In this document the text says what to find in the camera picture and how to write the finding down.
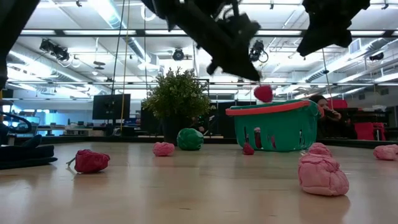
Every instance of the red stuffed object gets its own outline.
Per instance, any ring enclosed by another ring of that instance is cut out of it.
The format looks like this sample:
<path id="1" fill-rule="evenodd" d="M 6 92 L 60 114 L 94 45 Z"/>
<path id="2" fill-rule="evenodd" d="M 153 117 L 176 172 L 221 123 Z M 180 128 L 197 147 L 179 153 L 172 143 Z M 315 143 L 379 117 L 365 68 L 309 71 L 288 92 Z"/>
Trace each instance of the red stuffed object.
<path id="1" fill-rule="evenodd" d="M 249 156 L 254 155 L 254 149 L 253 149 L 253 147 L 250 146 L 250 144 L 248 142 L 244 143 L 243 154 L 249 155 Z"/>
<path id="2" fill-rule="evenodd" d="M 272 88 L 269 85 L 258 86 L 254 89 L 254 96 L 264 103 L 272 101 L 274 95 L 272 94 Z"/>
<path id="3" fill-rule="evenodd" d="M 107 154 L 93 152 L 89 149 L 79 150 L 76 153 L 76 157 L 70 162 L 67 162 L 68 166 L 74 161 L 75 170 L 84 174 L 90 174 L 99 172 L 108 167 L 108 161 L 110 160 Z"/>

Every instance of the potted plant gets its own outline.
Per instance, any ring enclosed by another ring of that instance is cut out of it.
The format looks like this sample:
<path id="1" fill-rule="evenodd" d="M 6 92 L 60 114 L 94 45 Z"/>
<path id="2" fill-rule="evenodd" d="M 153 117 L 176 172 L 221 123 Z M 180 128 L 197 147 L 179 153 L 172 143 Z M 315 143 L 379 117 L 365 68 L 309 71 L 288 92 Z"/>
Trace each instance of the potted plant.
<path id="1" fill-rule="evenodd" d="M 207 85 L 195 79 L 193 70 L 170 69 L 166 76 L 156 78 L 158 86 L 149 90 L 142 102 L 144 109 L 160 119 L 164 141 L 177 144 L 178 132 L 189 128 L 192 118 L 207 114 L 210 99 L 203 92 Z"/>

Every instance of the red chair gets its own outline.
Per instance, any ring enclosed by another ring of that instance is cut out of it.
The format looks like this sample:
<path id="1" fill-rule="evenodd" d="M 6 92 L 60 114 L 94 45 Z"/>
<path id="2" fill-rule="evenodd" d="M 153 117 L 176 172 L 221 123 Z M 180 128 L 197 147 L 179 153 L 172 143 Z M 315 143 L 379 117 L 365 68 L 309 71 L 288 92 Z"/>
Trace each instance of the red chair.
<path id="1" fill-rule="evenodd" d="M 331 100 L 328 100 L 329 107 L 331 108 Z M 347 108 L 348 104 L 345 100 L 333 100 L 333 109 Z"/>
<path id="2" fill-rule="evenodd" d="M 374 141 L 374 132 L 379 131 L 379 139 L 385 141 L 384 125 L 382 123 L 355 123 L 355 131 L 359 140 L 371 140 Z"/>

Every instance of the black monitor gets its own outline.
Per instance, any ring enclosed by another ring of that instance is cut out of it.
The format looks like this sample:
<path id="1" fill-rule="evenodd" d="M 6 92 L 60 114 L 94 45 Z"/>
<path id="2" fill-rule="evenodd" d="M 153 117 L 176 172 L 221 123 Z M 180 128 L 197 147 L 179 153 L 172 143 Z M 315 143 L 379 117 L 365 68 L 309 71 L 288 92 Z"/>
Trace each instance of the black monitor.
<path id="1" fill-rule="evenodd" d="M 130 94 L 124 94 L 123 119 L 130 118 Z M 94 96 L 93 119 L 121 119 L 123 95 Z"/>

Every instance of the plant pot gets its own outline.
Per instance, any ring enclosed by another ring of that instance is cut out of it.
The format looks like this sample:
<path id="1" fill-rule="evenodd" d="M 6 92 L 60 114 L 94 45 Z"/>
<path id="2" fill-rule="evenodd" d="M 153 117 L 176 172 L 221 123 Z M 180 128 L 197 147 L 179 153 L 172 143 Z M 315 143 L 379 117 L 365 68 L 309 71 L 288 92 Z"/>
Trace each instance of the plant pot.
<path id="1" fill-rule="evenodd" d="M 182 119 L 181 116 L 169 116 L 162 120 L 164 141 L 177 146 L 177 136 L 183 128 L 189 127 L 189 120 Z"/>

